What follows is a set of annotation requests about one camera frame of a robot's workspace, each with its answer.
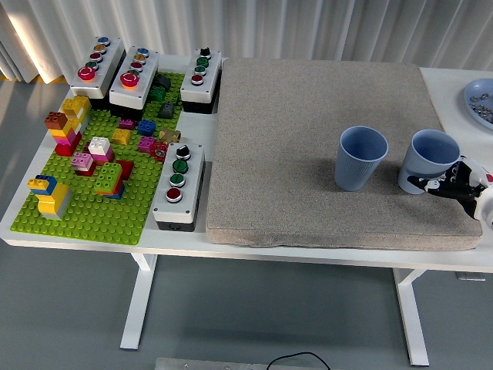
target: red lego brick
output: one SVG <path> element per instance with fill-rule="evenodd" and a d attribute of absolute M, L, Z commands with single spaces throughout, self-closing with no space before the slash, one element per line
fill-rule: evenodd
<path fill-rule="evenodd" d="M 79 145 L 79 141 L 82 138 L 82 134 L 78 133 L 75 135 L 75 140 L 72 142 L 72 145 L 57 145 L 55 147 L 55 151 L 59 156 L 72 156 L 75 152 L 75 148 Z"/>
<path fill-rule="evenodd" d="M 127 181 L 130 178 L 133 170 L 133 161 L 131 160 L 117 160 L 120 166 L 122 166 L 122 179 Z"/>
<path fill-rule="evenodd" d="M 89 168 L 88 171 L 78 171 L 75 170 L 75 173 L 77 173 L 79 176 L 86 176 L 86 177 L 91 177 L 94 174 L 94 170 L 96 169 L 96 162 L 93 161 L 91 167 Z"/>
<path fill-rule="evenodd" d="M 87 154 L 90 154 L 91 153 L 91 152 L 89 152 L 89 144 L 90 143 L 91 143 L 90 141 L 86 142 L 86 144 L 84 146 L 84 149 L 82 149 L 82 152 L 83 153 L 87 153 Z"/>

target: white curtain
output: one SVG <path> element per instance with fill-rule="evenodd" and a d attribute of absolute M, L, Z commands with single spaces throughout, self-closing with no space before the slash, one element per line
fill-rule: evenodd
<path fill-rule="evenodd" d="M 67 79 L 96 36 L 163 54 L 493 70 L 492 0 L 0 0 L 0 69 Z"/>

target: gray floor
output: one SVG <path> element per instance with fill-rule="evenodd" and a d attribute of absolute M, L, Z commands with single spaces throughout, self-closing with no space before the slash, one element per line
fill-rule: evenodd
<path fill-rule="evenodd" d="M 0 214 L 67 89 L 0 82 Z M 137 273 L 129 255 L 0 243 L 0 369 L 151 370 L 158 357 L 268 363 L 298 351 L 331 368 L 411 368 L 389 269 L 160 257 L 140 348 L 122 351 Z M 491 276 L 428 271 L 414 289 L 430 369 L 491 369 Z M 310 357 L 282 364 L 319 366 Z"/>

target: gray felt pad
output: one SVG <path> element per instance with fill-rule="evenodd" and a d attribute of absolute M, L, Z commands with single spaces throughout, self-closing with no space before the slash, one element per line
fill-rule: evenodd
<path fill-rule="evenodd" d="M 409 195 L 397 175 L 411 137 L 439 129 L 417 66 L 228 59 L 206 232 L 221 244 L 460 250 L 481 225 L 454 200 Z M 334 182 L 341 133 L 371 126 L 389 153 L 357 192 Z"/>

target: black switch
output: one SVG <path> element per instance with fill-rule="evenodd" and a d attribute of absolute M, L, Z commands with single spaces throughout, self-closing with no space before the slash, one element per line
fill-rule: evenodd
<path fill-rule="evenodd" d="M 200 56 L 202 56 L 204 58 L 210 59 L 210 50 L 209 50 L 209 48 L 201 49 L 200 50 Z"/>
<path fill-rule="evenodd" d="M 176 150 L 176 158 L 178 160 L 189 160 L 190 159 L 190 149 L 188 146 L 183 145 Z"/>

